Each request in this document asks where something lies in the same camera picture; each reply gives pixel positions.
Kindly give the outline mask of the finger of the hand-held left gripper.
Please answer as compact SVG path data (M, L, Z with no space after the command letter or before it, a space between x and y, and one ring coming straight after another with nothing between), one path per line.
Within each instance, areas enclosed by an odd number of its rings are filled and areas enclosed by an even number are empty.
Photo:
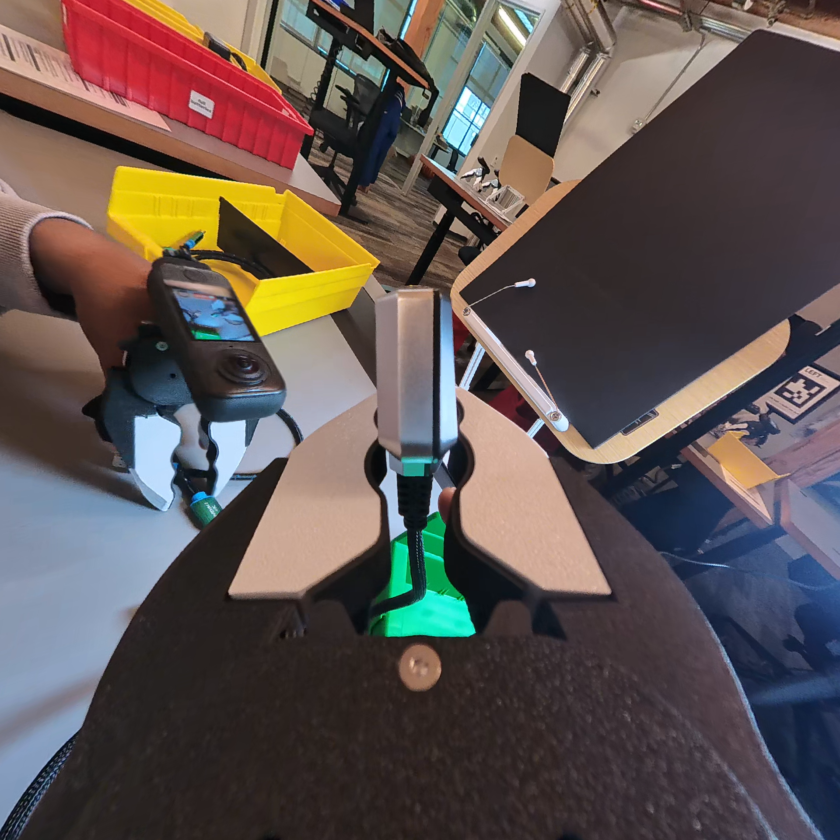
M177 422L164 416L133 420L133 465L129 473L143 498L156 510L168 511L175 498L175 451L182 441Z
M231 480L257 429L257 418L208 423L208 495L216 497Z

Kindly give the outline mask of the yellow plastic bin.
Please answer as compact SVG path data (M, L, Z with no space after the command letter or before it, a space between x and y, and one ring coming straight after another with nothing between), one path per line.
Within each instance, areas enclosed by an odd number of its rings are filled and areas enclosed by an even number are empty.
M256 269L217 247L219 197L231 202L311 268L299 276L260 279ZM260 335L348 308L380 264L351 236L291 191L120 166L112 178L108 233L148 261L194 235L194 256L230 281Z

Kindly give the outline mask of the black braided cable silver plug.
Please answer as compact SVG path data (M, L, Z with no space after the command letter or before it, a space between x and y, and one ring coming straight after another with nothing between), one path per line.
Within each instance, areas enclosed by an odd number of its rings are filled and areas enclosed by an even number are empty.
M404 593L385 598L364 609L366 622L375 622L379 616L420 602L427 592L427 570L424 559L423 531L427 526L433 479L426 477L397 476L397 507L406 527L408 572L412 588ZM21 794L1 829L2 839L20 838L32 813L56 779L61 768L76 745L80 731L74 733L38 772Z

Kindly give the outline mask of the green plastic bin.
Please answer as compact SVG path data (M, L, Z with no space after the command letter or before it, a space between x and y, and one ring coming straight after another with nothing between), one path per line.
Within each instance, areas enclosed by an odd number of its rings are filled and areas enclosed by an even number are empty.
M475 633L463 596L445 572L444 520L430 516L423 531L427 592L422 601L375 618L369 634L381 637L468 637Z

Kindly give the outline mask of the black hdmi switch box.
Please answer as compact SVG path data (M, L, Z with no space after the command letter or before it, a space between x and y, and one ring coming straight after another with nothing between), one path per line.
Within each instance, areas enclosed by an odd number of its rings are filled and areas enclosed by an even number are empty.
M459 435L451 305L405 287L380 298L374 316L379 445L397 475L430 477Z

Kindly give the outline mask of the person's left forearm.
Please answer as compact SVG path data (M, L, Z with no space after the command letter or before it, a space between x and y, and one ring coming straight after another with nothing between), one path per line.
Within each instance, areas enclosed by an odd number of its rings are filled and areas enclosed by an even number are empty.
M37 224L61 219L84 228L82 218L26 201L1 181L1 313L29 312L76 320L71 296L47 290L39 283L30 258L30 235Z

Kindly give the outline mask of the person's left hand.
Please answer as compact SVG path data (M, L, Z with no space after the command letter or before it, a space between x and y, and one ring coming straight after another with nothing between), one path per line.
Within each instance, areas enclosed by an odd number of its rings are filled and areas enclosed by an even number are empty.
M41 285L72 298L102 372L121 367L122 344L154 320L147 288L151 264L87 227L54 217L34 227L29 253Z

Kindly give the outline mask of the black bin divider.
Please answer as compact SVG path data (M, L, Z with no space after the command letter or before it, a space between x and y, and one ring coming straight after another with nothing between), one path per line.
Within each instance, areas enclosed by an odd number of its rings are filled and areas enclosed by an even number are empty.
M226 198L219 197L217 247L237 257L242 267L256 269L260 279L294 277L312 269L279 241L239 211Z

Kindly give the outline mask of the yellow folded card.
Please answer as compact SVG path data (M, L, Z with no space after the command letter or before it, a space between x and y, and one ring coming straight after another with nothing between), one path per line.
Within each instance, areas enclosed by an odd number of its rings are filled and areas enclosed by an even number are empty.
M741 430L727 431L707 448L708 454L744 489L751 490L790 475L778 474L765 464L742 442L744 435Z

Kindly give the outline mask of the black office chair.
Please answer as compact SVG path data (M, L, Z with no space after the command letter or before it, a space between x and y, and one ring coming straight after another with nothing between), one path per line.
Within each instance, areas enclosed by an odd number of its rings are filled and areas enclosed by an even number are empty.
M338 198L343 197L346 182L335 171L335 162L339 155L355 162L360 150L360 136L363 126L370 116L381 93L377 84L364 75L357 75L353 81L353 90L337 86L342 93L345 115L321 108L310 117L310 125L322 133L321 152L333 150L328 165L316 165L314 171Z

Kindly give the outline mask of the blue hanging jacket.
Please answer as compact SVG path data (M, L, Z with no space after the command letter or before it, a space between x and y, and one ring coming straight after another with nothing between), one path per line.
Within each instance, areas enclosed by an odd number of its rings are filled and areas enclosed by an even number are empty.
M397 85L385 105L380 124L375 132L370 152L360 175L360 183L357 186L359 192L367 193L371 185L375 183L385 158L396 141L405 104L405 89L402 85Z

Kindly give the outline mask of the red bin white label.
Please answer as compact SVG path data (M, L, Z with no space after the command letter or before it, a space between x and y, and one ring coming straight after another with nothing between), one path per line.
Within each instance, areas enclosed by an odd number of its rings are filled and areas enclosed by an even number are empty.
M120 1L65 1L64 40L85 81L271 163L294 169L312 127L281 93Z

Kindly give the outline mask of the framed black white poster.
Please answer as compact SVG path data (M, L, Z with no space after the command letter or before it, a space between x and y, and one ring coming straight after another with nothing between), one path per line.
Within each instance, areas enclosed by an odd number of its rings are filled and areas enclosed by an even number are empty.
M766 410L797 424L838 391L838 375L818 364L807 365L764 397Z

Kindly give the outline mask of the white printed paper sheet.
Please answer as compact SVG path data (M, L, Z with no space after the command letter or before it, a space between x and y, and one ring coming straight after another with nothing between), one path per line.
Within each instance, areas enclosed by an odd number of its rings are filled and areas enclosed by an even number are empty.
M157 112L82 79L64 51L4 25L1 26L1 68L100 109L167 133L172 131Z

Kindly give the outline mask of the yellow storage tray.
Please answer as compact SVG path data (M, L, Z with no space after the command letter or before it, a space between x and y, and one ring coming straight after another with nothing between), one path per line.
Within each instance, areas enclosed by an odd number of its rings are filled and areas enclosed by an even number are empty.
M217 56L221 56L229 62L238 65L241 70L260 80L274 91L282 93L282 90L273 81L272 77L255 59L247 56L241 50L232 47L215 35L194 26L173 8L160 1L128 1L127 3L157 20L159 23L173 29L176 33L210 49Z

